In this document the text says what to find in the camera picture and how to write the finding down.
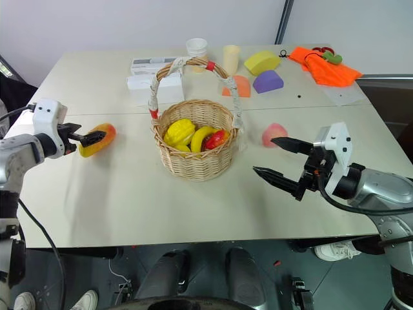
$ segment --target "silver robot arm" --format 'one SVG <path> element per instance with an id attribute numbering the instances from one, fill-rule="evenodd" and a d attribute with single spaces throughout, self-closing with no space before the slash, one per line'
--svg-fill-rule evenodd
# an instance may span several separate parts
<path id="1" fill-rule="evenodd" d="M 413 182 L 396 174 L 349 165 L 352 144 L 344 123 L 323 127 L 313 143 L 292 138 L 272 140 L 282 149 L 308 155 L 298 182 L 282 173 L 254 167 L 269 184 L 301 200 L 307 189 L 348 212 L 366 214 L 376 225 L 391 265 L 394 309 L 413 310 Z M 349 205 L 334 200 L 345 199 Z"/>
<path id="2" fill-rule="evenodd" d="M 17 206 L 25 173 L 44 162 L 76 150 L 69 139 L 88 146 L 102 140 L 104 132 L 75 134 L 80 125 L 63 120 L 67 108 L 51 99 L 41 99 L 33 111 L 34 135 L 0 139 L 0 310 L 10 306 L 10 289 L 25 276 L 25 242 L 19 232 Z"/>

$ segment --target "orange cloth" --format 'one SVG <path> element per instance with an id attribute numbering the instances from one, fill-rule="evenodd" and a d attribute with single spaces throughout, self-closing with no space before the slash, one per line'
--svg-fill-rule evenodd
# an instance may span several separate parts
<path id="1" fill-rule="evenodd" d="M 319 57 L 323 53 L 316 50 L 307 50 L 303 47 L 296 47 L 291 53 L 290 59 L 301 63 L 304 71 L 310 71 L 317 84 L 345 87 L 351 86 L 353 82 L 360 78 L 362 74 L 343 64 L 333 65 L 325 59 Z"/>

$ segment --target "gray floor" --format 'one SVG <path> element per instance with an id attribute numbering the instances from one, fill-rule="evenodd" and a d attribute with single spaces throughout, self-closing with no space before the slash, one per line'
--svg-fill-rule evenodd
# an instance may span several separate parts
<path id="1" fill-rule="evenodd" d="M 269 309 L 289 310 L 291 276 L 301 277 L 313 292 L 315 309 L 376 310 L 390 297 L 390 267 L 384 256 L 361 254 L 352 260 L 324 262 L 312 251 L 295 253 L 287 242 L 275 240 L 245 242 L 185 243 L 125 247 L 112 269 L 132 279 L 138 287 L 147 271 L 162 254 L 172 249 L 188 249 L 192 255 L 190 284 L 185 295 L 227 297 L 224 259 L 233 246 L 244 247 L 256 260 L 265 286 Z M 279 267 L 273 263 L 281 260 Z M 98 309 L 114 303 L 114 292 L 122 279 L 108 270 L 108 260 L 66 256 L 68 274 L 67 308 L 88 289 L 99 293 Z M 13 288 L 13 298 L 22 291 L 34 294 L 37 309 L 57 309 L 60 274 L 51 253 L 28 250 L 26 278 Z"/>

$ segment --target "yellow foam block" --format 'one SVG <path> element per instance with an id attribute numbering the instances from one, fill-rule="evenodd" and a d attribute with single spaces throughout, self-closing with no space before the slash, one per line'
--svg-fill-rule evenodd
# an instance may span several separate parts
<path id="1" fill-rule="evenodd" d="M 244 66 L 251 72 L 251 74 L 258 76 L 264 71 L 275 69 L 281 58 L 275 55 L 269 50 L 262 50 L 251 57 L 249 57 L 245 62 Z"/>

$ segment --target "shoe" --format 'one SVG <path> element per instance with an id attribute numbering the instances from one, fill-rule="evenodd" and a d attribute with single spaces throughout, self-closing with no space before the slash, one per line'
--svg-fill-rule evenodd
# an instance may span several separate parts
<path id="1" fill-rule="evenodd" d="M 354 256 L 361 254 L 360 251 L 356 250 L 351 241 L 318 245 L 314 247 L 314 252 L 319 259 L 328 262 L 344 260 L 345 258 L 351 260 Z"/>
<path id="2" fill-rule="evenodd" d="M 93 290 L 87 291 L 71 310 L 96 310 L 97 293 Z"/>
<path id="3" fill-rule="evenodd" d="M 14 310 L 35 310 L 36 303 L 34 297 L 29 292 L 21 293 L 14 301 Z"/>

